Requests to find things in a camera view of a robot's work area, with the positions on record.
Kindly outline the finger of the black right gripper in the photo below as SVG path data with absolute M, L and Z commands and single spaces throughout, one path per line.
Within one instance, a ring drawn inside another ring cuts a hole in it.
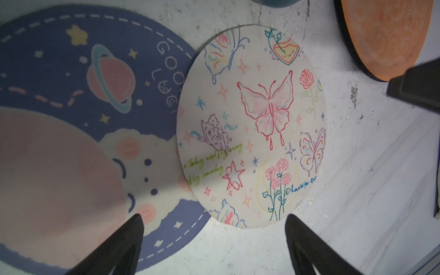
M 388 82 L 387 96 L 440 112 L 440 60 L 408 69 L 402 76 Z

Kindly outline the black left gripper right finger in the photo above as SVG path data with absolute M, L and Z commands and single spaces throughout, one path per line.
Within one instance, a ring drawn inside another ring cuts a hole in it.
M 285 235 L 295 274 L 360 274 L 294 214 L 286 218 Z

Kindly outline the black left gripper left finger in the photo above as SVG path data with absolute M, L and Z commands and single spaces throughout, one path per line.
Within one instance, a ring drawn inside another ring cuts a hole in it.
M 144 224 L 133 215 L 88 257 L 67 272 L 69 275 L 133 275 L 139 261 Z

